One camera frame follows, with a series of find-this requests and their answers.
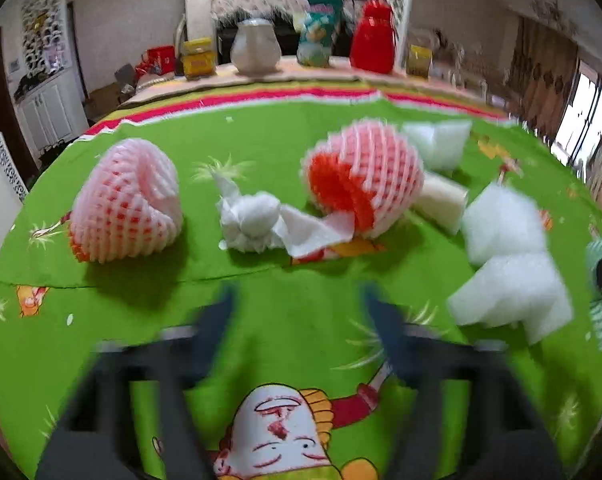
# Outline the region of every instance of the white paper towel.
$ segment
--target white paper towel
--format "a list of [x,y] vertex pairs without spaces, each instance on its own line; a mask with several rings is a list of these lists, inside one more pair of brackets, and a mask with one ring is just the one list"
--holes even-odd
[[213,173],[221,192],[216,208],[221,215],[223,250],[262,253],[285,248],[293,258],[303,258],[324,247],[349,242],[354,236],[354,214],[335,212],[316,218],[263,191],[241,195],[236,184]]

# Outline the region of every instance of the green tablecloth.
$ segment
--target green tablecloth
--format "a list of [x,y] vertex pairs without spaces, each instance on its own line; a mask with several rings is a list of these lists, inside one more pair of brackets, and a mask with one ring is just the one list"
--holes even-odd
[[[205,95],[173,101],[197,102]],[[284,203],[311,210],[298,174],[300,159],[318,140],[360,118],[397,124],[440,121],[450,117],[449,109],[384,99],[330,101],[314,95],[194,111],[169,110],[163,116],[155,111],[146,123],[124,121],[113,133],[70,146],[37,182],[4,242],[0,423],[14,460],[28,476],[33,478],[46,435],[95,344],[103,339],[135,344],[155,338],[161,328],[185,322],[193,309],[213,301],[225,278],[238,282],[239,307],[211,377],[188,394],[219,474],[227,473],[219,452],[222,458],[229,438],[238,446],[239,432],[245,433],[251,421],[250,413],[241,415],[238,408],[251,412],[253,402],[286,395],[305,401],[306,412],[294,413],[300,420],[305,417],[301,426],[313,421],[309,431],[316,430],[321,442],[310,446],[322,443],[326,448],[334,467],[321,469],[323,477],[373,479],[377,473],[369,462],[382,474],[396,425],[414,393],[394,377],[382,381],[380,346],[360,304],[362,280],[377,281],[386,298],[404,308],[406,319],[427,323],[447,340],[506,341],[513,368],[566,466],[575,465],[602,416],[602,352],[588,315],[591,291],[584,262],[589,226],[602,232],[602,215],[587,190],[536,139],[519,127],[474,118],[461,167],[452,175],[470,188],[472,200],[496,179],[502,157],[509,155],[519,161],[524,175],[509,174],[508,185],[533,197],[548,213],[550,252],[572,295],[575,319],[530,348],[521,328],[453,324],[446,299],[475,271],[460,234],[449,238],[408,214],[380,238],[385,251],[356,258],[292,266],[283,250],[224,252],[218,248],[218,191],[212,182],[193,178],[196,165],[209,162],[210,156],[220,161],[231,156],[234,162],[251,163],[241,168],[242,192],[266,190]],[[153,256],[101,266],[76,262],[60,232],[31,240],[35,226],[50,226],[71,209],[98,157],[127,137],[151,140],[178,169],[186,220],[176,243]],[[21,307],[29,297],[35,304],[42,298],[36,315],[31,315],[36,308]],[[453,470],[460,448],[466,385],[450,382],[445,394],[441,473]],[[158,426],[151,384],[135,387],[134,403],[145,468],[162,477],[153,445]],[[254,433],[258,440],[258,431]],[[265,451],[255,453],[261,453],[255,463],[270,462]],[[291,449],[282,453],[291,470],[314,460],[296,460],[300,455]],[[270,466],[262,467],[267,472]],[[254,471],[235,468],[230,474],[252,476]]]

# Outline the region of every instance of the red bottle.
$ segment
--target red bottle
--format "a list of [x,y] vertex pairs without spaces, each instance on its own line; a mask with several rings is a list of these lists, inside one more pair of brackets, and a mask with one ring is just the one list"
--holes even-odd
[[392,9],[379,2],[368,2],[356,26],[350,64],[354,68],[389,74],[394,66],[394,28]]

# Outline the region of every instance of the white vase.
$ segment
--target white vase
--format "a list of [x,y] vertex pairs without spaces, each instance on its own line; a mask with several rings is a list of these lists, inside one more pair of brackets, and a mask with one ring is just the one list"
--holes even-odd
[[274,72],[281,59],[281,47],[278,46],[272,22],[254,18],[239,23],[230,59],[242,74]]

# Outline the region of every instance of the pink foam net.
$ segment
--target pink foam net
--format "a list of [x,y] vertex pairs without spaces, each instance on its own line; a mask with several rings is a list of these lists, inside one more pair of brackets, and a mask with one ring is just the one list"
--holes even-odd
[[424,175],[416,150],[393,126],[362,120],[310,150],[302,178],[319,208],[353,211],[357,231],[375,238],[416,200]]
[[180,233],[177,170],[148,140],[112,146],[92,170],[70,215],[79,261],[108,262],[161,251]]

